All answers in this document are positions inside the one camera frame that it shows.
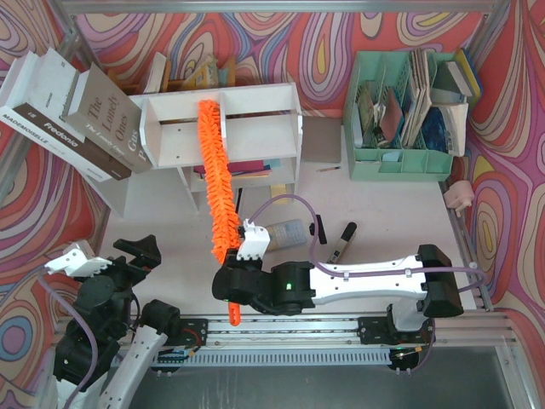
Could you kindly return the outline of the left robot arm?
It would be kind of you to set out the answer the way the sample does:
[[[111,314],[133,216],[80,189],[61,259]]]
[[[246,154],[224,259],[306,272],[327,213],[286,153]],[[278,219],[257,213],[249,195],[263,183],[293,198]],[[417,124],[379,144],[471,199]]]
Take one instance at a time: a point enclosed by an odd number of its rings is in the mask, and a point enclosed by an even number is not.
[[[157,239],[149,234],[118,239],[117,258],[96,256],[86,241],[69,245],[46,265],[79,282],[72,316],[55,348],[54,376],[65,408],[126,408],[159,350],[181,334],[178,308],[153,300],[130,318],[134,288],[162,261]]]

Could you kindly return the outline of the orange microfiber duster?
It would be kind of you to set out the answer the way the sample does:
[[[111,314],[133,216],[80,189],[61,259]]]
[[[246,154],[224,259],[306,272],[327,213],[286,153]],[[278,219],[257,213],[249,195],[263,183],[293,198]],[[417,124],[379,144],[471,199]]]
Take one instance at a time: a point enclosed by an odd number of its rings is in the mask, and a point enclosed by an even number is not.
[[[239,219],[233,202],[232,176],[221,136],[217,102],[198,103],[198,141],[204,163],[206,195],[212,217],[212,254],[223,263],[230,250],[240,246]]]

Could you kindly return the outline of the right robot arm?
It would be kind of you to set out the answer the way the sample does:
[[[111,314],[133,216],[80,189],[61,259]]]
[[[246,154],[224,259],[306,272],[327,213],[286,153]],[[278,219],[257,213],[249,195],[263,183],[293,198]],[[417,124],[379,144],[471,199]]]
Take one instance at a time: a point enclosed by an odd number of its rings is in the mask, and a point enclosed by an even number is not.
[[[393,327],[401,332],[463,312],[452,263],[436,245],[420,245],[415,255],[392,262],[331,265],[328,274],[310,262],[283,262],[268,272],[261,266],[229,256],[212,281],[213,297],[286,316],[343,300],[392,297]]]

